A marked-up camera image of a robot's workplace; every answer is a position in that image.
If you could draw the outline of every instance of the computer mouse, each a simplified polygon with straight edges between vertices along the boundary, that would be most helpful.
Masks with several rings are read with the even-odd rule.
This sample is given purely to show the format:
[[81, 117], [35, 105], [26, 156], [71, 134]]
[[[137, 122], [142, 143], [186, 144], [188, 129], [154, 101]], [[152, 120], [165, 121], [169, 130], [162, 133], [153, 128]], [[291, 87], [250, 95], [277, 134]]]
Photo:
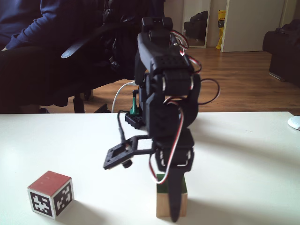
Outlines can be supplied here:
[[300, 130], [300, 116], [291, 117], [287, 123], [296, 130]]

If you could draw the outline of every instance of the yellow object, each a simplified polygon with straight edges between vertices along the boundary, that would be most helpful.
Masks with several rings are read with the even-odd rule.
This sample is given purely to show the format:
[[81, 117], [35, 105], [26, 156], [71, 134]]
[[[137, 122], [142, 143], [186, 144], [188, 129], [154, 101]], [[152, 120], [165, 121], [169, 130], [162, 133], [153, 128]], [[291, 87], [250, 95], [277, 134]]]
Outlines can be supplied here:
[[223, 40], [223, 32], [224, 32], [224, 23], [225, 23], [225, 17], [226, 17], [226, 10], [219, 10], [217, 16], [218, 16], [220, 39], [219, 39], [219, 42], [218, 42], [216, 48], [221, 49], [222, 40]]

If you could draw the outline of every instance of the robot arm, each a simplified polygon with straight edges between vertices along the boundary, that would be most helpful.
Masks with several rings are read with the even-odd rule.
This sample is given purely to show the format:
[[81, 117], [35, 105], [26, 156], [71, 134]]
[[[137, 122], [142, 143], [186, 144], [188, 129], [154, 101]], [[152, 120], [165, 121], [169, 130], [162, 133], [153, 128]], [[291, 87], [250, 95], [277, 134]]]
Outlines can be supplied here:
[[[159, 170], [166, 172], [171, 218], [176, 222], [181, 206], [181, 182], [194, 159], [194, 140], [187, 127], [197, 117], [201, 80], [189, 57], [181, 55], [172, 29], [168, 17], [142, 20], [135, 83], [139, 85], [139, 116], [148, 135], [134, 136], [110, 149], [104, 168], [119, 164], [128, 168], [134, 155], [155, 154]], [[150, 138], [151, 149], [137, 150], [138, 140]]]

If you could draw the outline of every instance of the cube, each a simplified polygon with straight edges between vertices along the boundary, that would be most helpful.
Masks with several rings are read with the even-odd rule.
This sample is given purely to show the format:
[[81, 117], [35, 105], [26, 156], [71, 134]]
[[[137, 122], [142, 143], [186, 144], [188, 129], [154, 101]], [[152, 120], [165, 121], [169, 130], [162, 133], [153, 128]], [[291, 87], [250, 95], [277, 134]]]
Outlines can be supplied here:
[[[164, 174], [157, 174], [157, 179], [162, 180]], [[182, 179], [181, 184], [181, 207], [179, 217], [185, 217], [187, 214], [187, 204], [188, 204], [188, 190], [186, 186], [186, 181]], [[168, 181], [163, 184], [157, 184], [157, 199], [156, 199], [156, 217], [170, 217], [170, 204], [169, 204], [169, 194], [168, 194]]]
[[32, 211], [56, 219], [74, 200], [72, 178], [46, 172], [28, 187]]

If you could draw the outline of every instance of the white table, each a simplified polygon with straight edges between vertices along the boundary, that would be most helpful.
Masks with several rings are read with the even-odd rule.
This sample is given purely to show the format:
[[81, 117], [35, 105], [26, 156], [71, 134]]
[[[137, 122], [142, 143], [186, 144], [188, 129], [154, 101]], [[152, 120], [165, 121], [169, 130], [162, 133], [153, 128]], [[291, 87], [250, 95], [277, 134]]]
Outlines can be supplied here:
[[[287, 124], [291, 116], [200, 113], [190, 126], [187, 217], [178, 224], [300, 224], [300, 131]], [[126, 138], [145, 134], [123, 125]], [[155, 215], [148, 156], [135, 156], [128, 169], [102, 168], [119, 142], [116, 114], [0, 115], [0, 224], [170, 224]], [[58, 221], [32, 212], [27, 196], [48, 170], [73, 178], [76, 202]]]

